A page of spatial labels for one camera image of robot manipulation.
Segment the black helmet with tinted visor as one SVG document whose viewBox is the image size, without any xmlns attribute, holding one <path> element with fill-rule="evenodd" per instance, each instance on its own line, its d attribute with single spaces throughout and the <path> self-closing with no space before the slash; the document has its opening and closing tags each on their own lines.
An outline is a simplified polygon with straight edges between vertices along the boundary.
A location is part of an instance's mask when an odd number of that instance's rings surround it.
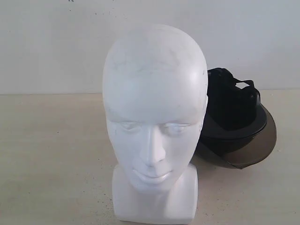
<svg viewBox="0 0 300 225">
<path fill-rule="evenodd" d="M 208 70 L 208 106 L 195 155 L 213 165 L 243 169 L 274 150 L 277 129 L 252 80 L 226 68 Z"/>
</svg>

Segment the white mannequin head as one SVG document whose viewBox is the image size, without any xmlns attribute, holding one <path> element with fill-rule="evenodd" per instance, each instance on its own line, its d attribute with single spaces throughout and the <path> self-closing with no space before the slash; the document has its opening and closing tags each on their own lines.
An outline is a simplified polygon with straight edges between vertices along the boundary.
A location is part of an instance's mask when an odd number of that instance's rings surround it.
<svg viewBox="0 0 300 225">
<path fill-rule="evenodd" d="M 115 216 L 190 224 L 198 199 L 191 159 L 208 104 L 207 65 L 199 45 L 172 26 L 135 28 L 109 50 L 102 83 L 118 162 L 112 175 Z"/>
</svg>

